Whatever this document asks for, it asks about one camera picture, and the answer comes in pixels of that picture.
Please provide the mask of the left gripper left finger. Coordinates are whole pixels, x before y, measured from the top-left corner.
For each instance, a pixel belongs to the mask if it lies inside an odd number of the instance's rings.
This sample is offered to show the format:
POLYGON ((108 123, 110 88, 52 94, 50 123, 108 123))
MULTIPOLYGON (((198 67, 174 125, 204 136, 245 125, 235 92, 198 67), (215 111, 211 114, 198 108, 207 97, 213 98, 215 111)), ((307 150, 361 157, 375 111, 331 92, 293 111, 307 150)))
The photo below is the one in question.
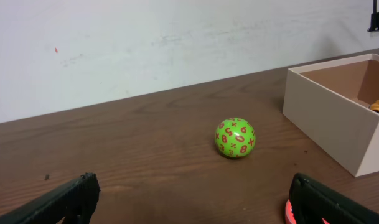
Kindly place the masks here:
POLYGON ((0 224, 89 224, 99 201, 94 173, 86 173, 0 216, 0 224))

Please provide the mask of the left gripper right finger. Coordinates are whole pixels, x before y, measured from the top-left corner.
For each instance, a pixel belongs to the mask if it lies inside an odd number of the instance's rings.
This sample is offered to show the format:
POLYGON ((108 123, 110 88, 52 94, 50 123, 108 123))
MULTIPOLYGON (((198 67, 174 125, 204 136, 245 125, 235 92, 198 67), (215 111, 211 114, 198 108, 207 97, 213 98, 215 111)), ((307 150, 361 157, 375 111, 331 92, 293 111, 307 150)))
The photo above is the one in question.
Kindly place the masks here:
POLYGON ((292 212, 298 224, 379 224, 379 214, 297 173, 289 189, 292 212))

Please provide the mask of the green ball with orange numbers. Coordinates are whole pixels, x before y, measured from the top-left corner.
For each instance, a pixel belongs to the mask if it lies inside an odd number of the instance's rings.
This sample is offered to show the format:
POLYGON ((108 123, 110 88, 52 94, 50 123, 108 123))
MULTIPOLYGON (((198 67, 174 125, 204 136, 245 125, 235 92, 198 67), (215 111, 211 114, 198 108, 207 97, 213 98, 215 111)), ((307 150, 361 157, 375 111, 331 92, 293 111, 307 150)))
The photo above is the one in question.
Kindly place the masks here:
POLYGON ((252 125, 242 118, 228 118, 215 130, 215 145, 219 153, 229 158, 247 156, 256 146, 256 134, 252 125))

